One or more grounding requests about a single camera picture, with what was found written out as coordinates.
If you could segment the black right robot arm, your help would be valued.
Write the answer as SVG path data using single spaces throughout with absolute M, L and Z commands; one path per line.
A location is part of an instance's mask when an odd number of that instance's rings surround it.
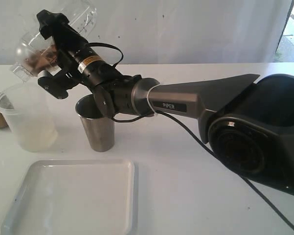
M 62 13 L 37 14 L 39 32 L 55 43 L 60 71 L 38 84 L 57 99 L 78 84 L 92 93 L 92 110 L 114 119 L 175 114 L 198 121 L 201 141 L 242 178 L 294 195 L 294 75 L 243 74 L 162 85 L 123 75 L 107 64 Z

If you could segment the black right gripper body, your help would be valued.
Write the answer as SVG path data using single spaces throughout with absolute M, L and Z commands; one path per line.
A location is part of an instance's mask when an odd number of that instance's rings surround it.
M 51 23 L 49 28 L 57 51 L 57 65 L 61 68 L 53 79 L 64 81 L 68 79 L 66 74 L 70 73 L 74 81 L 84 81 L 77 69 L 78 61 L 75 57 L 86 47 L 88 41 L 67 23 Z

